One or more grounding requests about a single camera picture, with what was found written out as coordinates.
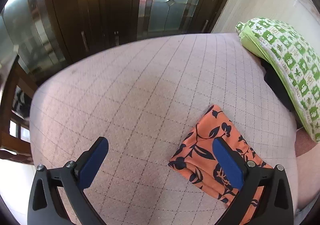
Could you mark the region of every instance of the green and white pillow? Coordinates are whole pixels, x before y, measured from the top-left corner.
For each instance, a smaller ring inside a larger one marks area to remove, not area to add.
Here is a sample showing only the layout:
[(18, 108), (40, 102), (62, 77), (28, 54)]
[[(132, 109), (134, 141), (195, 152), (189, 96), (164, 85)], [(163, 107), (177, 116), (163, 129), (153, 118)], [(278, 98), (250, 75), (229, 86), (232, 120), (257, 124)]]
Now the green and white pillow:
[(236, 25), (241, 44), (279, 75), (310, 137), (320, 142), (320, 58), (289, 24), (253, 18)]

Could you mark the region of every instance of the orange cloth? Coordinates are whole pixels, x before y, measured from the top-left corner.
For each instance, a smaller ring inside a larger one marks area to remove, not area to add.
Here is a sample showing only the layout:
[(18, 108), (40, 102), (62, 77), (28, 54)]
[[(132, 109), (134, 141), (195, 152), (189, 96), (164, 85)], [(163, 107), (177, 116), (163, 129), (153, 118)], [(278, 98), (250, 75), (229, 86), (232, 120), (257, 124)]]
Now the orange cloth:
[[(252, 160), (258, 166), (272, 168), (247, 144), (217, 105), (210, 107), (191, 130), (168, 165), (205, 193), (229, 206), (238, 193), (238, 189), (231, 186), (212, 152), (212, 142), (216, 137), (222, 137), (230, 148), (237, 151), (246, 162)], [(240, 224), (250, 221), (262, 191), (263, 187), (257, 188), (252, 203)]]

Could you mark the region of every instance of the silver bolt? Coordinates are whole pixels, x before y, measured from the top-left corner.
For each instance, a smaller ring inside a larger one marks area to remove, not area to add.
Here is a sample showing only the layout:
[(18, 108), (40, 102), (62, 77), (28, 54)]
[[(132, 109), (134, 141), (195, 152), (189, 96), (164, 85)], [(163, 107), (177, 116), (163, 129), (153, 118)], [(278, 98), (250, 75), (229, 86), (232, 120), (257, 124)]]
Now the silver bolt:
[(277, 165), (277, 169), (278, 169), (279, 171), (283, 171), (283, 170), (284, 170), (284, 167), (283, 167), (282, 165), (278, 164), (278, 165)]
[(69, 161), (67, 162), (67, 167), (74, 167), (75, 163), (75, 161)]
[(43, 165), (43, 164), (38, 164), (37, 170), (38, 170), (39, 172), (43, 171), (43, 170), (44, 170), (44, 165)]
[(250, 166), (250, 167), (255, 167), (255, 166), (256, 166), (256, 163), (255, 163), (254, 161), (249, 160), (249, 161), (247, 162), (247, 165)]

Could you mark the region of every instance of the pillow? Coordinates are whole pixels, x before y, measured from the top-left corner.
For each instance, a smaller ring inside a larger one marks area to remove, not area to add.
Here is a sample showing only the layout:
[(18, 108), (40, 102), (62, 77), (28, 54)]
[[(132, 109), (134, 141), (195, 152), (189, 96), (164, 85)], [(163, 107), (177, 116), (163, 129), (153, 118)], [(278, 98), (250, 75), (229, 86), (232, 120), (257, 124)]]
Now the pillow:
[(241, 44), (279, 75), (310, 137), (320, 142), (320, 58), (289, 24), (253, 18), (236, 25)]

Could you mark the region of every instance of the white wall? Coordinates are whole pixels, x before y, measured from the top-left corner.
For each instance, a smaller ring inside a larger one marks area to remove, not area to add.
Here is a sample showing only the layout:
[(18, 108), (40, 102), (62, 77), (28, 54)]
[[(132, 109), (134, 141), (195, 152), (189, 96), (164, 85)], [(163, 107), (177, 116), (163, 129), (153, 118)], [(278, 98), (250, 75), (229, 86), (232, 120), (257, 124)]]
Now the white wall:
[(36, 168), (0, 159), (0, 195), (21, 225), (27, 225), (28, 203)]
[(234, 33), (239, 21), (255, 17), (292, 25), (320, 54), (320, 14), (311, 0), (228, 0), (212, 33)]

